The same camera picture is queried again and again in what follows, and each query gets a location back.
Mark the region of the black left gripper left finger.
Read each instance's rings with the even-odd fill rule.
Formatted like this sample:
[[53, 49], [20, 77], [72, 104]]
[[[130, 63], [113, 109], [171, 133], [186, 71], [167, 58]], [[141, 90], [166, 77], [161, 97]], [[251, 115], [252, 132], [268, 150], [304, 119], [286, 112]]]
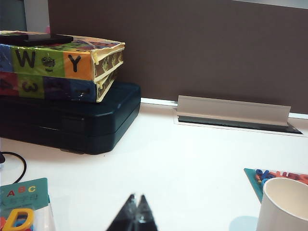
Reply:
[[107, 231], [133, 231], [135, 229], [134, 222], [136, 211], [135, 194], [131, 194], [107, 228]]

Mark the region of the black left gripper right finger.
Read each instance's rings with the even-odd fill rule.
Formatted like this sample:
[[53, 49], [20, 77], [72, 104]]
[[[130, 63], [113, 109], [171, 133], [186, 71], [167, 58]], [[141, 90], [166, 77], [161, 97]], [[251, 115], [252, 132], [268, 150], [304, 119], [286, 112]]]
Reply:
[[141, 196], [135, 214], [136, 231], [158, 231], [152, 210], [146, 200], [145, 195]]

